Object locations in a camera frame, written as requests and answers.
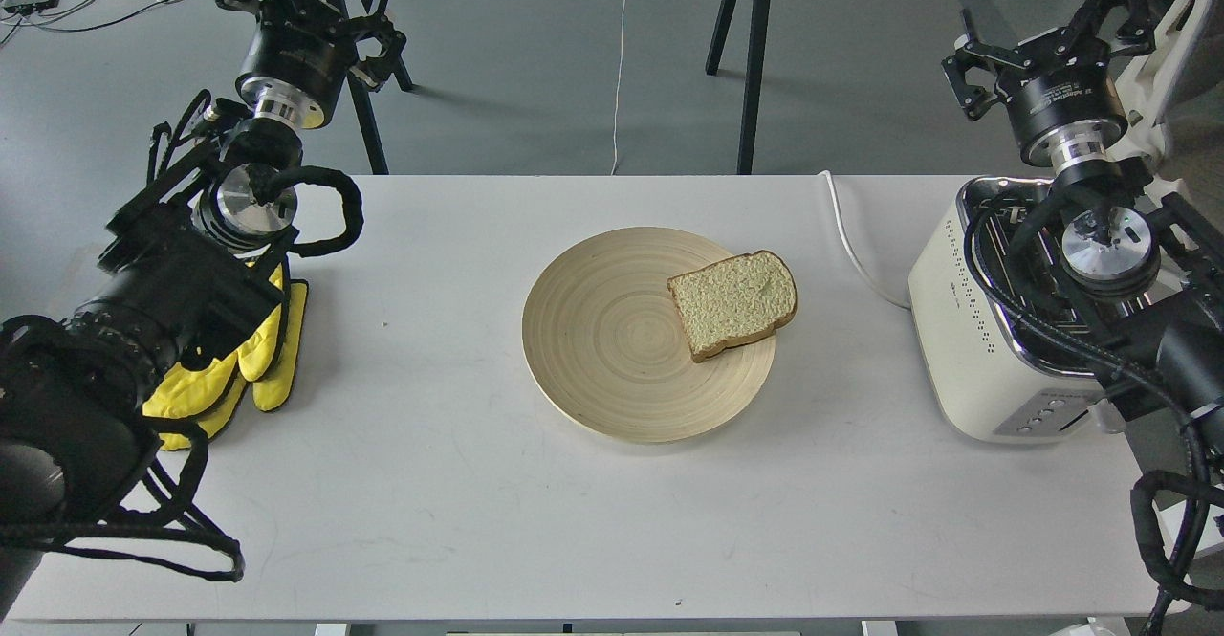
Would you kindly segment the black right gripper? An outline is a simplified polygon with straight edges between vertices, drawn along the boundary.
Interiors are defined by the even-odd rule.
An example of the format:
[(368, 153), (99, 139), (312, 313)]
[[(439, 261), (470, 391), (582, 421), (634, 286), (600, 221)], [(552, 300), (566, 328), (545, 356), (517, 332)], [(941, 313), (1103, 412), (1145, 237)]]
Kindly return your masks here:
[[(961, 10), (963, 33), (942, 59), (942, 71), (967, 121), (979, 121), (1002, 103), (1021, 160), (1049, 168), (1049, 136), (1064, 126), (1102, 132), (1106, 147), (1122, 138), (1126, 117), (1106, 62), (1111, 55), (1154, 53), (1155, 26), (1171, 4), (1084, 0), (1062, 29), (1023, 40), (1020, 51), (985, 43), (971, 10)], [(1126, 17), (1105, 40), (1099, 31), (1116, 9), (1124, 9)]]

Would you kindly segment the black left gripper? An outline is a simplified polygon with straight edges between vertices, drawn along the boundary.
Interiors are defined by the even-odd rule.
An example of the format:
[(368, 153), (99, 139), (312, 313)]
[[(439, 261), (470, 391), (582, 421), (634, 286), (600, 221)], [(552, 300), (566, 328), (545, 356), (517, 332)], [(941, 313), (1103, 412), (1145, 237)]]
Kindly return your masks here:
[[(406, 35), (388, 16), (349, 18), (322, 0), (214, 0), (218, 9), (255, 13), (256, 33), (235, 88), (253, 116), (293, 130), (328, 125), (350, 75), (381, 91), (394, 78), (409, 91), (401, 60)], [(379, 43), (359, 56), (357, 44)]]

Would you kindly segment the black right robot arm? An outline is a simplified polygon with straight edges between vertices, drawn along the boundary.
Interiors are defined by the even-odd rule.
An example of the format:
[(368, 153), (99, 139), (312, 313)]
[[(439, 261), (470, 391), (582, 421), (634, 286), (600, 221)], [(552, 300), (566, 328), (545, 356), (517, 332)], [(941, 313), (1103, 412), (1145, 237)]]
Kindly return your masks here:
[(1084, 0), (1067, 23), (1009, 45), (969, 11), (942, 71), (968, 121), (1007, 113), (1021, 160), (1051, 179), (996, 180), (963, 208), (962, 261), (1004, 336), (1055, 375), (1091, 375), (1121, 418), (1170, 413), (1189, 471), (1142, 475), (1138, 553), (1174, 601), (1222, 609), (1189, 583), (1222, 509), (1222, 234), (1157, 177), (1164, 114), (1213, 0)]

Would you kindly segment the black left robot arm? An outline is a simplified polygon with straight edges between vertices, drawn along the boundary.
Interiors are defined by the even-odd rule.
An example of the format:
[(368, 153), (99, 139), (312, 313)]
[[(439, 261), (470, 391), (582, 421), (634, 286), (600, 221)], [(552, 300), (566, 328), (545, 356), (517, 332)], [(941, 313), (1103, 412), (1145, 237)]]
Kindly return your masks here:
[(301, 135), (328, 125), (341, 88), (379, 91), (399, 73), (406, 38), (386, 2), (351, 17), (329, 0), (217, 0), (256, 20), (237, 99), (202, 92), (154, 131), (144, 188), (108, 223), (99, 295), (65, 319), (2, 323), (2, 605), (44, 555), (132, 559), (95, 539), (201, 545), (230, 566), (143, 561), (242, 579), (239, 541), (195, 504), (204, 431), (142, 406), (174, 367), (211, 367), (288, 309), (273, 274), (290, 254), (361, 235), (354, 179), (306, 165)]

